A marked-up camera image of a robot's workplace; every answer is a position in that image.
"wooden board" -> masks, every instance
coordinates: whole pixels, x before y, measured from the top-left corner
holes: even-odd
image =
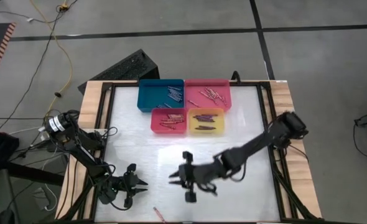
[[[272,96],[274,99],[275,109],[277,115],[285,112],[294,110],[294,105],[292,102],[290,90],[288,83],[286,81],[263,81],[263,80],[245,80],[242,82],[271,82]],[[136,81],[114,81],[115,83],[135,83]],[[98,113],[98,106],[100,103],[101,88],[103,81],[89,81],[86,86],[86,91],[83,98],[83,103],[81,105],[80,117],[78,119],[78,125],[81,128],[94,128],[96,115]],[[104,108],[102,111],[101,128],[105,128],[106,112],[108,107],[109,93],[106,94]],[[266,94],[264,94],[264,102],[268,115],[268,119],[271,120],[271,113],[269,109],[268,100]],[[294,147],[305,152],[304,144],[302,141],[293,141]],[[73,175],[75,169],[75,159],[70,157],[69,167],[67,172],[69,172],[69,179],[65,175],[65,181],[62,186],[62,191],[60,193],[60,200],[58,202],[57,214],[60,212],[59,217],[66,214],[70,208],[72,202],[79,196],[83,189],[86,169],[80,163],[77,166],[77,174],[75,179],[75,188],[73,189]],[[289,168],[289,175],[291,179],[291,184],[294,192],[301,199],[302,203],[317,217],[321,217],[318,200],[315,193],[314,183],[312,181],[312,176],[310,173],[309,165],[306,158],[295,150],[288,149],[286,155],[287,166]],[[63,200],[67,194],[67,199],[65,205],[62,208]],[[290,207],[288,203],[287,195],[282,189],[282,195],[284,198],[284,208],[286,211],[286,217],[290,217]],[[84,218],[90,217],[91,204],[93,198],[93,191],[88,194],[87,202],[85,205]]]

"white cable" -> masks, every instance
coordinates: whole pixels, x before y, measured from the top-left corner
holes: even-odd
[[[18,130],[18,131],[14,131],[12,133],[9,133],[9,135],[11,134],[16,134],[16,133],[21,133],[21,132],[24,132],[24,131],[30,131],[30,130],[34,130],[34,129],[39,129],[41,128],[42,126],[39,126],[39,127],[34,127],[34,128],[27,128],[27,129],[22,129],[22,130]]]
[[[56,148],[55,148],[55,152],[53,152],[53,154],[52,154],[52,156],[51,156],[51,157],[53,157],[53,156],[55,155],[55,153],[57,153],[57,151],[58,151],[58,148],[56,147]],[[49,159],[47,159],[47,160],[44,162],[44,165],[42,166],[42,170],[44,170],[44,167],[45,167],[45,165],[48,163],[48,161],[49,161]],[[53,191],[51,191],[51,189],[49,189],[49,187],[48,187],[48,185],[47,185],[47,184],[45,184],[45,187],[49,190],[49,192],[51,192],[51,194],[52,194],[52,195],[53,195],[53,197],[55,198],[55,205],[53,205],[53,207],[52,207],[51,209],[48,209],[48,208],[47,208],[47,206],[45,206],[45,207],[44,207],[44,209],[45,209],[46,211],[50,212],[50,211],[54,210],[54,209],[55,209],[55,207],[57,206],[57,204],[58,204],[58,198],[57,198],[57,196],[54,194],[54,192],[53,192]]]

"black box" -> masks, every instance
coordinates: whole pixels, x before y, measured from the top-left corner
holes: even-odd
[[[140,80],[160,79],[159,68],[142,49],[122,59],[112,67],[101,72],[91,80]],[[86,82],[78,87],[83,95]]]

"blue bin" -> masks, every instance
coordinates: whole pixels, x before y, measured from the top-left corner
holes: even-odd
[[[182,94],[182,100],[180,102],[177,102],[168,96],[168,86],[181,89],[179,91]],[[164,103],[167,103],[171,108],[184,108],[184,88],[184,81],[179,79],[140,80],[137,106],[145,113],[152,112],[152,109],[157,108],[159,105],[165,106]]]

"pink bin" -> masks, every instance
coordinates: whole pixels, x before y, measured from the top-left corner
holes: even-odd
[[[182,114],[183,122],[168,124],[175,129],[161,125],[162,119],[168,119],[168,114]],[[151,129],[156,134],[184,134],[187,128],[186,110],[183,108],[155,108],[152,110]]]
[[[202,93],[207,94],[206,88],[217,92],[225,98],[226,104],[219,98],[213,100]],[[185,108],[221,108],[225,112],[232,107],[231,90],[229,80],[225,79],[191,79],[185,80]]]

